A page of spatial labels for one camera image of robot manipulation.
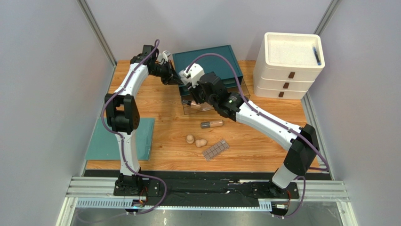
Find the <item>clear plastic bottle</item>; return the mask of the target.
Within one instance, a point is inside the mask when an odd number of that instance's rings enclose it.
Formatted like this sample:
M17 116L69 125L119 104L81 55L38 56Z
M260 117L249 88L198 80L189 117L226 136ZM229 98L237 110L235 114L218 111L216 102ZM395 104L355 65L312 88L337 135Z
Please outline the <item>clear plastic bottle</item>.
M183 104L183 105L190 106L190 107L197 107L197 108L200 107L200 104L196 103L196 102L193 101L193 100L186 100L186 99L184 99L184 100L182 100L182 104Z

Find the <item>liquid foundation bottle dark cap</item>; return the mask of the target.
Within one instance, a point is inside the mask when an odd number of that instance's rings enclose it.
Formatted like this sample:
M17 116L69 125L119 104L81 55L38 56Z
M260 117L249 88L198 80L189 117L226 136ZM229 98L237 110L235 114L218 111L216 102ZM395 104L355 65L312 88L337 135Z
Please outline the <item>liquid foundation bottle dark cap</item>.
M214 128L214 127L221 127L224 125L223 120L214 120L214 121L205 121L200 123L200 127L202 129Z

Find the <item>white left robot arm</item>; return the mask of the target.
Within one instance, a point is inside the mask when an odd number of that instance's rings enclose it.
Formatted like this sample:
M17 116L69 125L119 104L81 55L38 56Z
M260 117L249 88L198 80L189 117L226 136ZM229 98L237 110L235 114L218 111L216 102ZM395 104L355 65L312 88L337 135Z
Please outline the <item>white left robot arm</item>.
M171 61L170 53L139 54L130 61L129 71L123 83L113 94L105 96L104 110L109 131L114 133L120 151L120 174L116 181L118 192L130 191L134 194L143 189L143 175L136 151L136 129L140 115L135 97L148 75L160 77L165 85L181 84Z

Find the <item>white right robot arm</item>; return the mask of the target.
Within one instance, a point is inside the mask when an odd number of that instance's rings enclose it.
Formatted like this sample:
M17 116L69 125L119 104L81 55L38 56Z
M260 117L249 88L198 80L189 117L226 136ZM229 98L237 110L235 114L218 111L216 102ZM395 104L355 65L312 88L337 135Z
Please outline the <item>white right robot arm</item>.
M262 132L287 151L271 179L277 188L287 188L292 180L304 176L319 155L316 131L311 125L300 127L264 111L244 96L242 88L229 92L215 73L184 73L183 80L197 103L207 102L222 117Z

